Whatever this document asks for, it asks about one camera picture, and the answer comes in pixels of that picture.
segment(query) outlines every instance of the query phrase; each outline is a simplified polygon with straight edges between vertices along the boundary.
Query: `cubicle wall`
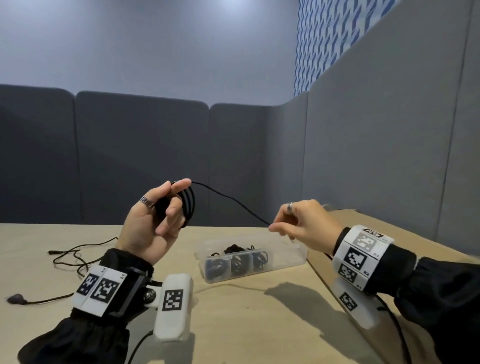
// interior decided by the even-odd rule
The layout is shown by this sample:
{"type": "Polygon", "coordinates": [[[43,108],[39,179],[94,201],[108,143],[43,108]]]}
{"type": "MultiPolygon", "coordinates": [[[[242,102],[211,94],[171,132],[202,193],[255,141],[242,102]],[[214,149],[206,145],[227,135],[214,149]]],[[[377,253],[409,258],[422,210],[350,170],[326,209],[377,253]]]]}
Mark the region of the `cubicle wall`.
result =
{"type": "MultiPolygon", "coordinates": [[[[199,101],[81,92],[75,101],[84,223],[122,224],[164,181],[208,182],[208,106],[199,101]]],[[[195,189],[194,225],[211,225],[195,189]]]]}
{"type": "Polygon", "coordinates": [[[81,222],[73,95],[0,85],[0,222],[81,222]]]}
{"type": "MultiPolygon", "coordinates": [[[[1,222],[121,224],[190,177],[267,222],[315,198],[480,254],[479,8],[402,0],[280,106],[0,86],[1,222]]],[[[264,226],[193,188],[192,225],[264,226]]]]}
{"type": "Polygon", "coordinates": [[[480,255],[480,1],[475,1],[437,241],[480,255]]]}

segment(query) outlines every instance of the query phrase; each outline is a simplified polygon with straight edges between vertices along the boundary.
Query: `silver ring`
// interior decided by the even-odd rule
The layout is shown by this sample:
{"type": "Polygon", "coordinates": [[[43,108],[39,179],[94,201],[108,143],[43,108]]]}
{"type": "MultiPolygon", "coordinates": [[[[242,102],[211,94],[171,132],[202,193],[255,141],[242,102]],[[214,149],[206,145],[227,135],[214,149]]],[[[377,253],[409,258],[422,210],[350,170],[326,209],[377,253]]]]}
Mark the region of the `silver ring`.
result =
{"type": "Polygon", "coordinates": [[[140,199],[140,202],[143,203],[148,208],[153,208],[155,206],[155,204],[152,201],[150,201],[148,198],[146,198],[145,196],[143,196],[140,199]]]}
{"type": "Polygon", "coordinates": [[[293,209],[292,209],[293,202],[289,202],[287,204],[287,211],[290,215],[293,215],[293,209]]]}

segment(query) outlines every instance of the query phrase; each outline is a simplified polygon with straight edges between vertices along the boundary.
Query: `hand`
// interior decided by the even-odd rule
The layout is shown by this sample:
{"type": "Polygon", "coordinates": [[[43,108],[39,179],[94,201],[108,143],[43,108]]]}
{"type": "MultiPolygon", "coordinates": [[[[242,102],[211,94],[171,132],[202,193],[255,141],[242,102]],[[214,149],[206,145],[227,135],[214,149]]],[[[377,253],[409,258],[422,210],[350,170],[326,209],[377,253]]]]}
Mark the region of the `hand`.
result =
{"type": "Polygon", "coordinates": [[[268,227],[271,232],[298,239],[311,249],[333,255],[336,240],[343,227],[315,200],[292,204],[293,215],[282,205],[274,222],[268,227]]]}
{"type": "Polygon", "coordinates": [[[182,211],[182,200],[178,192],[190,187],[192,181],[184,179],[175,182],[165,182],[145,194],[153,203],[164,196],[171,196],[170,205],[166,209],[166,217],[159,221],[155,209],[137,202],[130,209],[123,224],[116,248],[146,260],[151,265],[158,262],[177,240],[180,228],[185,222],[182,211]]]}

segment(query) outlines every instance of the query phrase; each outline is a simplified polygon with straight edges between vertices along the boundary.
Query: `blue and white wallpaper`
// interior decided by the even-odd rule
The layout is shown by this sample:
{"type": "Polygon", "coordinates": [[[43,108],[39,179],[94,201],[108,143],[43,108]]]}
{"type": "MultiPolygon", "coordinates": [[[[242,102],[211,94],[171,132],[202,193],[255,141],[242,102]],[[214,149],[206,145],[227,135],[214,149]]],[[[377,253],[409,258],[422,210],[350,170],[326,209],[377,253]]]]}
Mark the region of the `blue and white wallpaper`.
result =
{"type": "Polygon", "coordinates": [[[295,96],[400,0],[299,0],[295,96]]]}

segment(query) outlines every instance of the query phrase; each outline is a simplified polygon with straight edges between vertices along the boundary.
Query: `clear plastic container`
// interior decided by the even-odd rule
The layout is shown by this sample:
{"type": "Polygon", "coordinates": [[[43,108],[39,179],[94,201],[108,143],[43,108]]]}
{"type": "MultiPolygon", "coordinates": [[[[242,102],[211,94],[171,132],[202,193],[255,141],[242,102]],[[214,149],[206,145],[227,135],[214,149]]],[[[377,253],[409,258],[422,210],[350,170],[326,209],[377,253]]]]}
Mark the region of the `clear plastic container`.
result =
{"type": "Polygon", "coordinates": [[[304,264],[307,247],[266,232],[202,242],[194,255],[205,282],[216,283],[304,264]]]}

